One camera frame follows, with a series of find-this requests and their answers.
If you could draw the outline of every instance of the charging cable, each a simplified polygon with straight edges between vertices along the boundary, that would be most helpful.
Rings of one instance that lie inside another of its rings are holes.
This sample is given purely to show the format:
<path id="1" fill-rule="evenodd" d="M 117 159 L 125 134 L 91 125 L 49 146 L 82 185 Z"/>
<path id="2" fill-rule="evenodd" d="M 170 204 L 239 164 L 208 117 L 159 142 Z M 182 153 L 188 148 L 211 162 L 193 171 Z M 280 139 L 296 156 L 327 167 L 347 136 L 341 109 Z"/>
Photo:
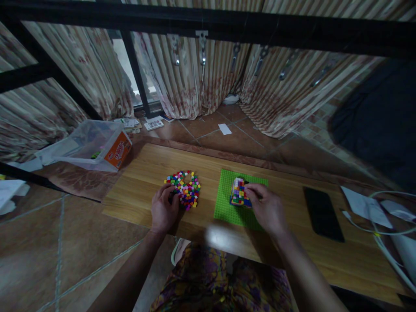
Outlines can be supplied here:
<path id="1" fill-rule="evenodd" d="M 395 194 L 403 194 L 403 195 L 416 197 L 416 195 L 414 195 L 414 194 L 405 193 L 405 192 L 397 192 L 397 191 L 379 191 L 379 192 L 375 192 L 375 193 L 371 194 L 369 197 L 373 198 L 374 196 L 376 196 L 378 194 L 381 194 L 381 193 L 395 193 Z M 360 230 L 369 232 L 369 233 L 375 233 L 375 234 L 379 234 L 379 235 L 395 236 L 395 235 L 405 235 L 405 234 L 409 234 L 409 233 L 412 233 L 412 232 L 416 231 L 416 227 L 414 227 L 414 228 L 411 228 L 409 230 L 406 230 L 406 231 L 403 231 L 403 232 L 397 232 L 397 233 L 379 232 L 377 230 L 377 226 L 375 225 L 374 221 L 371 219 L 371 209 L 370 209 L 369 206 L 367 206 L 367 210 L 368 210 L 368 219 L 370 220 L 371 224 L 373 225 L 374 230 L 368 230 L 368 229 L 365 229 L 365 228 L 359 226 L 358 224 L 356 224 L 354 221 L 352 221 L 351 216 L 348 213 L 348 211 L 342 210 L 342 214 L 348 219 L 348 221 L 350 221 L 350 223 L 353 226 L 355 226 L 356 228 L 359 228 Z"/>
<path id="2" fill-rule="evenodd" d="M 409 193 L 404 193 L 404 192 L 397 192 L 397 191 L 380 191 L 380 192 L 375 192 L 373 194 L 371 194 L 369 197 L 373 198 L 374 196 L 381 194 L 381 193 L 396 193 L 396 194 L 403 194 L 403 195 L 408 195 L 408 196 L 413 196 L 416 197 L 416 195 L 414 194 L 409 194 Z M 416 231 L 416 227 L 404 231 L 404 232 L 399 232 L 399 233 L 385 233 L 385 232 L 379 232 L 377 230 L 377 226 L 376 224 L 373 222 L 373 220 L 371 219 L 371 209 L 369 206 L 367 206 L 368 209 L 368 218 L 371 221 L 371 224 L 374 227 L 374 230 L 368 230 L 365 229 L 359 225 L 357 225 L 354 221 L 351 220 L 351 216 L 348 213 L 348 211 L 343 210 L 342 214 L 348 219 L 348 221 L 350 221 L 350 223 L 352 225 L 354 225 L 355 227 L 359 228 L 360 230 L 366 231 L 366 232 L 370 232 L 374 234 L 374 240 L 377 243 L 377 246 L 381 249 L 381 252 L 386 256 L 387 260 L 389 260 L 391 266 L 394 268 L 394 270 L 397 272 L 397 274 L 400 275 L 400 277 L 403 279 L 403 281 L 406 283 L 406 285 L 416 294 L 416 286 L 412 283 L 412 281 L 407 277 L 407 275 L 403 272 L 403 270 L 399 267 L 402 265 L 399 264 L 396 259 L 393 258 L 393 256 L 390 254 L 389 250 L 387 249 L 386 245 L 384 245 L 382 239 L 381 239 L 381 235 L 390 235 L 390 236 L 394 236 L 394 235 L 404 235 L 404 234 L 409 234 L 412 233 L 414 231 Z"/>

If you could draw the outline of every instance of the lap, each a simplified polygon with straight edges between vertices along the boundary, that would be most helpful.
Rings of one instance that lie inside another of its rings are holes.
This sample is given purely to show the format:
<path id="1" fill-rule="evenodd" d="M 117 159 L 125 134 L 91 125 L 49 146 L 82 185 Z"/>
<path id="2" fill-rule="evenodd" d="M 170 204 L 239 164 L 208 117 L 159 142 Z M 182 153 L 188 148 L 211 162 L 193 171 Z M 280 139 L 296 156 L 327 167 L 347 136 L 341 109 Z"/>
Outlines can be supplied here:
<path id="1" fill-rule="evenodd" d="M 291 310 L 283 270 L 239 258 L 228 276 L 226 263 L 226 252 L 190 243 L 150 310 Z"/>

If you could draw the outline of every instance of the black smartphone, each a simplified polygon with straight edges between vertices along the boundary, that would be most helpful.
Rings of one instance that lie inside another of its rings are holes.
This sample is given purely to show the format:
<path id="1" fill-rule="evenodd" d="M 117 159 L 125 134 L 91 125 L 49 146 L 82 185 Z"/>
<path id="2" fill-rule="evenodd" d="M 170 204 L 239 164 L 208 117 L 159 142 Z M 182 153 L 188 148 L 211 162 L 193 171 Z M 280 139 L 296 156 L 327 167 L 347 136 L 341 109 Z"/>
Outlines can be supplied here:
<path id="1" fill-rule="evenodd" d="M 316 234 L 345 243 L 344 235 L 327 193 L 303 188 L 312 228 Z"/>

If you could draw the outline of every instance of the curtain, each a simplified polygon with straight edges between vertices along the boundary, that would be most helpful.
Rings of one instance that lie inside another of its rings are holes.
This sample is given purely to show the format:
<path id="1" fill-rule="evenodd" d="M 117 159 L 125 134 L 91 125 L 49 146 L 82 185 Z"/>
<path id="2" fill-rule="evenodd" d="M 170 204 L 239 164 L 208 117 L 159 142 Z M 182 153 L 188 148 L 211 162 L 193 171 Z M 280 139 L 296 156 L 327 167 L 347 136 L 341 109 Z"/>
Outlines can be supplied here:
<path id="1" fill-rule="evenodd" d="M 24 22 L 105 120 L 134 115 L 127 75 L 105 29 Z M 0 71 L 37 63 L 0 24 Z M 0 160 L 26 161 L 87 119 L 54 79 L 0 94 Z"/>
<path id="2" fill-rule="evenodd" d="M 409 21 L 415 16 L 414 2 L 405 0 L 143 0 L 139 3 L 376 20 Z M 177 67 L 173 65 L 172 45 L 166 36 L 145 33 L 135 33 L 135 36 L 139 42 L 137 53 L 143 58 L 145 70 L 153 78 L 163 109 L 169 116 L 195 119 L 199 115 L 211 114 L 234 90 L 238 91 L 243 112 L 261 132 L 275 138 L 287 135 L 372 64 L 383 60 L 380 57 L 347 55 L 342 51 L 303 50 L 299 51 L 286 79 L 281 81 L 279 75 L 293 53 L 288 48 L 270 48 L 258 76 L 255 76 L 261 52 L 259 45 L 251 45 L 251 49 L 250 45 L 242 45 L 237 70 L 231 74 L 234 46 L 231 42 L 207 41 L 204 71 L 199 65 L 197 39 L 180 38 L 180 66 Z M 331 65 L 330 69 L 323 74 L 328 65 Z M 319 83 L 310 87 L 320 75 L 322 79 Z"/>
<path id="3" fill-rule="evenodd" d="M 0 73 L 36 63 L 34 57 L 0 22 Z"/>
<path id="4" fill-rule="evenodd" d="M 128 3 L 137 4 L 136 0 Z M 139 4 L 257 12 L 261 1 L 156 1 Z M 206 63 L 200 65 L 198 39 L 179 38 L 179 66 L 175 66 L 172 42 L 165 35 L 134 33 L 137 57 L 152 78 L 165 113 L 173 118 L 195 119 L 208 115 L 226 98 L 244 67 L 249 45 L 241 45 L 231 72 L 234 43 L 207 40 Z"/>
<path id="5" fill-rule="evenodd" d="M 134 116 L 127 75 L 106 29 L 23 23 L 104 120 Z"/>
<path id="6" fill-rule="evenodd" d="M 32 158 L 87 116 L 54 79 L 0 94 L 0 161 Z"/>
<path id="7" fill-rule="evenodd" d="M 359 18 L 374 20 L 414 20 L 412 1 L 287 1 L 266 0 L 262 12 Z M 272 47 L 258 76 L 254 76 L 261 48 L 254 45 L 240 91 L 241 109 L 259 130 L 275 138 L 287 135 L 359 74 L 381 57 L 346 55 L 323 51 L 300 51 L 286 79 L 279 75 L 293 52 Z M 311 83 L 322 70 L 333 65 L 314 87 Z"/>

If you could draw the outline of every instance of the table top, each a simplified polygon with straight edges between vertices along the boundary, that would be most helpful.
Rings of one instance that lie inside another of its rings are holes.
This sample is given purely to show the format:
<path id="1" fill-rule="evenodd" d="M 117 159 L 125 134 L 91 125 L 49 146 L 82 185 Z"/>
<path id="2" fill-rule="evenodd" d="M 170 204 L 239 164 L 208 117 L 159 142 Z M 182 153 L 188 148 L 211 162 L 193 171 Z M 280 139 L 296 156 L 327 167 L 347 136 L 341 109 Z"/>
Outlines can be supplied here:
<path id="1" fill-rule="evenodd" d="M 266 233 L 214 219 L 222 169 L 269 180 L 269 188 L 282 199 L 291 230 L 330 284 L 401 305 L 397 293 L 406 294 L 406 290 L 372 234 L 356 229 L 341 213 L 341 209 L 348 209 L 347 201 L 336 184 L 148 143 L 104 199 L 103 213 L 150 227 L 152 197 L 163 180 L 180 170 L 192 170 L 201 183 L 198 206 L 182 212 L 170 233 L 282 267 L 279 253 Z M 313 231 L 303 194 L 304 186 L 329 195 L 345 243 L 327 239 Z"/>

